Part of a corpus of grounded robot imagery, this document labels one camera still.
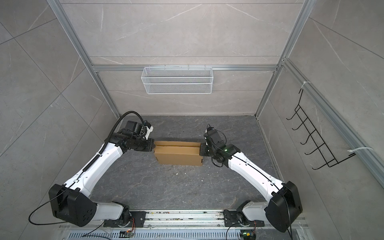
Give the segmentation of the brown cardboard box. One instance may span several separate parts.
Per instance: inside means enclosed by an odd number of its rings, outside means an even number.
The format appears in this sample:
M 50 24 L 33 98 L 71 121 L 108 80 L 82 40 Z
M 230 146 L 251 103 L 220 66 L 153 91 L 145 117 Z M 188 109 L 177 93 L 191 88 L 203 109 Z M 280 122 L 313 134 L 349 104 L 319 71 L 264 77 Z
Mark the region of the brown cardboard box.
M 155 157 L 162 165 L 202 166 L 201 143 L 155 141 Z

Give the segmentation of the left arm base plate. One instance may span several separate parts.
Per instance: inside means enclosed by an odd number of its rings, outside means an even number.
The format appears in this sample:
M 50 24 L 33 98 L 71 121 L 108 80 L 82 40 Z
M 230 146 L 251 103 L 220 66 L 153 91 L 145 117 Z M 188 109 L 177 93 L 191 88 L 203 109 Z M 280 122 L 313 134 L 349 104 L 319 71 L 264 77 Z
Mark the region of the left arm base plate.
M 142 228 L 146 214 L 144 211 L 124 212 L 118 220 L 106 220 L 103 226 L 111 228 Z

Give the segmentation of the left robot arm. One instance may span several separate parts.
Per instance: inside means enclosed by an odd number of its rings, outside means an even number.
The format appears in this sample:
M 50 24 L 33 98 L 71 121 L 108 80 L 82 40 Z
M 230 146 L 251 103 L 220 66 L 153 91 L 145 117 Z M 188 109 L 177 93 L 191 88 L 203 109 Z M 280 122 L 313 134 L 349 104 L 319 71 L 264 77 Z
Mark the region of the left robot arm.
M 129 206 L 93 202 L 90 195 L 104 173 L 125 152 L 151 152 L 155 148 L 154 139 L 150 138 L 153 129 L 148 121 L 128 121 L 125 127 L 107 137 L 99 152 L 81 170 L 63 185 L 51 187 L 49 197 L 53 216 L 78 227 L 91 221 L 128 226 L 132 219 Z

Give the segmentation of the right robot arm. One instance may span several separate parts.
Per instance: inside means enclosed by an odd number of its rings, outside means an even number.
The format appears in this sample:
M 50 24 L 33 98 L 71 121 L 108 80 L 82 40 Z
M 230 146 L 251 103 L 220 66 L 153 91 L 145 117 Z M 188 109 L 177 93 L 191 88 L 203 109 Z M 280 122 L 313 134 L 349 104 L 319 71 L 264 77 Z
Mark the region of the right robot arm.
M 241 175 L 265 199 L 260 203 L 246 201 L 240 205 L 232 226 L 268 221 L 279 232 L 291 233 L 292 223 L 303 211 L 297 186 L 290 181 L 284 183 L 262 170 L 238 147 L 228 144 L 224 133 L 210 125 L 204 139 L 203 155 L 211 157 L 216 167 L 226 167 Z

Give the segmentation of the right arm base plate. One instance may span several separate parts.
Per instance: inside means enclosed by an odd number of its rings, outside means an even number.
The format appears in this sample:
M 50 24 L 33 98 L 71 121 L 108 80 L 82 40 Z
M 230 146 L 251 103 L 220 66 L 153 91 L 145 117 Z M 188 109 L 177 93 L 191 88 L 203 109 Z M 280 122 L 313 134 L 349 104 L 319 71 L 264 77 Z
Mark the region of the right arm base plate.
M 223 211 L 224 222 L 226 227 L 264 227 L 265 222 L 260 220 L 250 221 L 243 213 L 237 211 Z

